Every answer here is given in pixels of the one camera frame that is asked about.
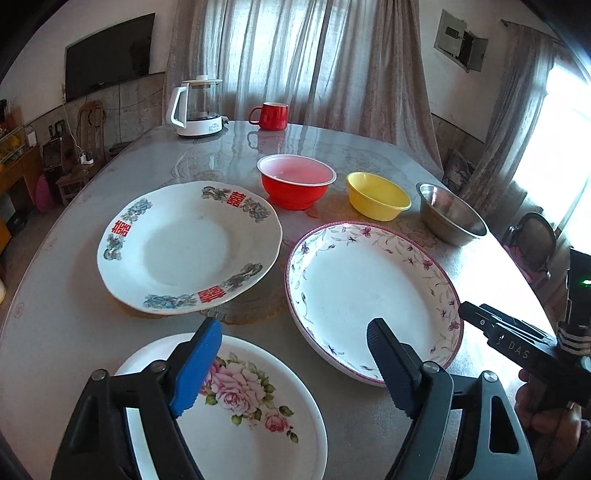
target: white wall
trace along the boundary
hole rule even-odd
[[[66,47],[117,23],[156,12],[150,73],[166,70],[177,0],[69,0],[27,43],[0,83],[25,123],[59,106]]]
[[[467,29],[476,36],[488,38],[482,72],[466,73],[433,47],[442,9],[466,21]],[[554,34],[520,0],[419,0],[419,11],[431,111],[484,141],[507,47],[506,27],[500,19]]]

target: blue gripper pad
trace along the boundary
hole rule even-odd
[[[222,346],[222,326],[215,319],[205,319],[193,338],[185,343],[196,345],[192,345],[193,351],[177,373],[174,396],[170,402],[170,410],[175,418],[180,417],[195,403],[201,385]]]

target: red mug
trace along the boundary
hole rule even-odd
[[[261,111],[258,122],[251,120],[252,114],[257,110]],[[258,125],[263,130],[285,130],[287,128],[288,106],[284,103],[265,102],[262,106],[253,108],[248,115],[248,122],[251,125]]]

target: wall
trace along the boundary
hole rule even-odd
[[[443,168],[446,168],[452,150],[458,150],[472,166],[478,165],[484,153],[484,142],[434,113],[431,117]]]
[[[32,37],[0,84],[0,98],[20,105],[23,121],[62,103],[66,47],[117,23],[156,12],[150,73],[166,69],[177,0],[69,0]]]
[[[30,125],[41,145],[50,140],[49,125],[67,119],[77,138],[78,111],[86,102],[99,100],[105,109],[103,137],[105,152],[120,142],[131,142],[144,132],[162,124],[162,86],[164,73],[155,73],[81,97],[41,115]]]
[[[466,73],[433,47],[442,9],[466,21],[467,29],[476,36],[488,38],[482,72]],[[419,0],[419,12],[421,53],[432,113],[484,141],[507,47],[506,27],[500,19],[554,34],[520,0]]]

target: bright window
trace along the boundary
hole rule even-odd
[[[580,195],[591,170],[591,87],[557,64],[550,70],[546,90],[514,180],[556,226]],[[584,201],[589,195],[581,198]]]

